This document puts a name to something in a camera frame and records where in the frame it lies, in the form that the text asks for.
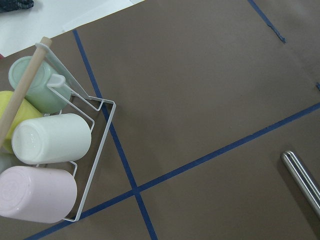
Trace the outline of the white cup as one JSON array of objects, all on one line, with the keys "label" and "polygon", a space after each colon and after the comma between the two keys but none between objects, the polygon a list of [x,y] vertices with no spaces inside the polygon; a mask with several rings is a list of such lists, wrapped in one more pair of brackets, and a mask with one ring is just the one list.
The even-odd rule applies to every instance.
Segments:
[{"label": "white cup", "polygon": [[86,155],[91,142],[89,125],[74,113],[24,120],[11,138],[15,156],[29,165],[77,161]]}]

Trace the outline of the mint green cup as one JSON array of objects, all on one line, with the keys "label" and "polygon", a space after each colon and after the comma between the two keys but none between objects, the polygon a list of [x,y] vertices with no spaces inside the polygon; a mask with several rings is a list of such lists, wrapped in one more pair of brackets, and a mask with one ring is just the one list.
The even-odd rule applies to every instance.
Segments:
[{"label": "mint green cup", "polygon": [[[31,56],[24,56],[11,65],[8,80],[14,89],[18,86],[31,58]],[[43,61],[25,96],[29,103],[44,114],[57,113],[67,106],[65,100],[47,87],[47,83],[53,74],[57,75],[58,72],[46,61]]]}]

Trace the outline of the yellow cup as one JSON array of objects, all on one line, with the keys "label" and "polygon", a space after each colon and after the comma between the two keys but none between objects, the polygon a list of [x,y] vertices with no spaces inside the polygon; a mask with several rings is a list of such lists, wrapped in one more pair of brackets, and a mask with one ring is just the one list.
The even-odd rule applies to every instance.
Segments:
[{"label": "yellow cup", "polygon": [[[0,117],[3,116],[3,113],[5,109],[7,108],[7,105],[10,101],[10,98],[13,95],[13,91],[4,90],[0,92]],[[39,112],[31,103],[29,103],[26,99],[24,99],[16,113],[16,116],[10,126],[10,129],[8,130],[8,133],[4,139],[3,142],[3,148],[9,152],[13,153],[12,149],[12,135],[14,133],[15,128],[23,121],[34,119],[34,118],[40,118],[44,115]]]}]

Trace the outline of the pink cup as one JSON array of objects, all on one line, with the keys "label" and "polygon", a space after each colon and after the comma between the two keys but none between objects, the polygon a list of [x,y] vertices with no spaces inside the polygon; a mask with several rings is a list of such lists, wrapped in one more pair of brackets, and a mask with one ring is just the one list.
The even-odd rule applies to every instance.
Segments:
[{"label": "pink cup", "polygon": [[72,210],[77,184],[66,170],[13,166],[0,174],[2,217],[52,224]]}]

